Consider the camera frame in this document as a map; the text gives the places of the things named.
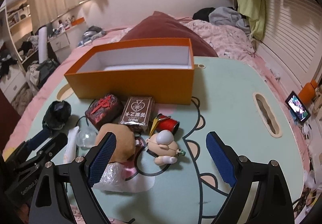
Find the black fabric bundle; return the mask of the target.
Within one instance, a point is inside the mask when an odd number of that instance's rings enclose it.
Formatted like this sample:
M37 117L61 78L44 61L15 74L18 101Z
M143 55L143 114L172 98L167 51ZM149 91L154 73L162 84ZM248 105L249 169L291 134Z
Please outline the black fabric bundle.
M61 130L71 116L71 105L66 101L54 101L48 107L42 121L43 129Z

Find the clear plastic bottle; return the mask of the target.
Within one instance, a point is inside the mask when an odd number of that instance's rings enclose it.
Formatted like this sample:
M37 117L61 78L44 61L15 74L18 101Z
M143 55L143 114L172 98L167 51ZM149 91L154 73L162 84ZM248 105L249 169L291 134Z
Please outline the clear plastic bottle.
M77 148L90 149L94 146L97 133L89 126L76 126L68 131L68 141L64 151L63 163L71 163L76 158Z

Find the tan plush ball toy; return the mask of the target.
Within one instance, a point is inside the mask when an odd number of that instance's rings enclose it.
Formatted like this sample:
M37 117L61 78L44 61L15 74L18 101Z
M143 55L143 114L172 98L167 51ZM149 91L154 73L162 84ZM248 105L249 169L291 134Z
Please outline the tan plush ball toy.
M116 136L116 148L109 163L124 163L132 159L136 152L136 140L134 133L122 124L104 124L96 137L95 145L97 146L107 132L112 132Z

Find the bubble wrap piece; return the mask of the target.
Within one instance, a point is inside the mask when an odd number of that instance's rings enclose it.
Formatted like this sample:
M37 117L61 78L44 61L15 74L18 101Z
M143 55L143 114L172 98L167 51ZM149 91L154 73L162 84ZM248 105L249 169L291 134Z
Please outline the bubble wrap piece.
M140 193L153 188L155 177L139 173L126 163L109 163L98 183L93 188L100 191Z

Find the dark red patterned box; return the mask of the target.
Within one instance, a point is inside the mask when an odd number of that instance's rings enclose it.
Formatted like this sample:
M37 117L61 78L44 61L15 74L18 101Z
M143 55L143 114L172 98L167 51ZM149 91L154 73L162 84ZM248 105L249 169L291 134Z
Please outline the dark red patterned box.
M106 94L99 100L95 100L86 110L85 117L97 129L107 123L112 123L119 117L124 109L121 100L114 94Z

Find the white bedside drawer cabinet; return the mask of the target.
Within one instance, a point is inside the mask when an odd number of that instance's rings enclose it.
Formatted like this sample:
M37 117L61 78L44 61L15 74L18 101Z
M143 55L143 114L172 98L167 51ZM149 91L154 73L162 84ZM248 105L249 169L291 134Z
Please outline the white bedside drawer cabinet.
M49 40L49 43L60 63L64 62L71 54L67 32L63 32L58 34L58 36L52 37Z

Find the orange bottle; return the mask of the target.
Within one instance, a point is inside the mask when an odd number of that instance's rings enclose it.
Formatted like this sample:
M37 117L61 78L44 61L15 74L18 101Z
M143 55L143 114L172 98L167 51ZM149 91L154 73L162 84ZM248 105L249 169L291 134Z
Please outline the orange bottle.
M298 94L299 99L304 105L309 105L315 96L315 89L318 87L317 82L312 79L306 83Z

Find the bald figurine doll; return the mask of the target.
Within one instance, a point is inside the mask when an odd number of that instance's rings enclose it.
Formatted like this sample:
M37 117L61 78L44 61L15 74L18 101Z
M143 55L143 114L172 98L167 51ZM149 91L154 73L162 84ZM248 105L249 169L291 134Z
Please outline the bald figurine doll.
M147 152L154 157L154 163L161 167L177 162L179 156L185 156L186 152L179 148L169 130L162 130L146 139Z

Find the grey clothes on bed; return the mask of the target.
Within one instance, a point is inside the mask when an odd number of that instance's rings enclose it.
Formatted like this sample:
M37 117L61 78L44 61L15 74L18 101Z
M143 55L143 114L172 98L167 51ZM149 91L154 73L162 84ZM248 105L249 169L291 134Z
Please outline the grey clothes on bed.
M84 46L87 42L91 42L91 41L96 40L98 38L102 38L106 34L107 34L107 32L105 30L103 30L102 28L97 27L97 26L91 26L88 28L88 30L86 30L84 32L84 34L82 35L82 39L78 43L77 46L78 47Z

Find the orange box on shelf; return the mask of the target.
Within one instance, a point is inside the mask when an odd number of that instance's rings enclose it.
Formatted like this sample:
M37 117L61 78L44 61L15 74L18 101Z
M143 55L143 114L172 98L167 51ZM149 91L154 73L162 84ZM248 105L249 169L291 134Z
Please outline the orange box on shelf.
M79 25L79 24L83 23L84 21L85 21L85 19L83 17L81 17L79 19L76 19L76 20L73 20L71 22L71 26L74 27L76 25Z

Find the orange cardboard box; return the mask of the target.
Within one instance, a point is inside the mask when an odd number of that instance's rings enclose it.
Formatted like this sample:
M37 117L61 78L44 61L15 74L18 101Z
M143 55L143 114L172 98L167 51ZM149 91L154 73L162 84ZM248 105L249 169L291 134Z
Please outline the orange cardboard box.
M64 76L80 99L111 93L121 100L151 96L157 103L188 105L194 81L192 43L154 38L94 46Z

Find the pink floral quilt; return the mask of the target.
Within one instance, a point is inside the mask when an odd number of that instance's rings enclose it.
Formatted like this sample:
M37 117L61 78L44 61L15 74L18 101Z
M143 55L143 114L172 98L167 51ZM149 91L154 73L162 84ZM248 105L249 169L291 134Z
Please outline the pink floral quilt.
M198 34L213 48L218 57L238 60L257 70L261 76L280 80L280 74L255 53L251 41L241 29L229 25L214 26L202 20L180 23Z

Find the maroon pillow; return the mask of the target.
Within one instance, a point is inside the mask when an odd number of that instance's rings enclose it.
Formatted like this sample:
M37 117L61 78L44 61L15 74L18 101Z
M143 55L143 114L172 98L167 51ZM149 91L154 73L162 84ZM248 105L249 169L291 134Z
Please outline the maroon pillow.
M120 41L154 38L187 38L194 56L218 57L215 50L198 34L171 16L155 11L132 28Z

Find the grey clothing pile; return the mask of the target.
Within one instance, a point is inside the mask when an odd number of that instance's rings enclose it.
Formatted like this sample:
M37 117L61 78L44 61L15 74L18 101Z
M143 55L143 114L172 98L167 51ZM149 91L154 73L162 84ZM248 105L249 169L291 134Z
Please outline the grey clothing pile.
M229 25L242 30L246 35L251 34L248 20L236 10L221 6L208 16L209 23L215 26Z

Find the light green hanging garment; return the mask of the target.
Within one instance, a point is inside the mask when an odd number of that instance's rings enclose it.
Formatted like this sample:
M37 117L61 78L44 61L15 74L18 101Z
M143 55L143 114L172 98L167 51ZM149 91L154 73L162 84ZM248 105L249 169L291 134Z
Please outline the light green hanging garment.
M262 40L266 23L265 0L237 0L237 4L238 12L248 19L251 36Z

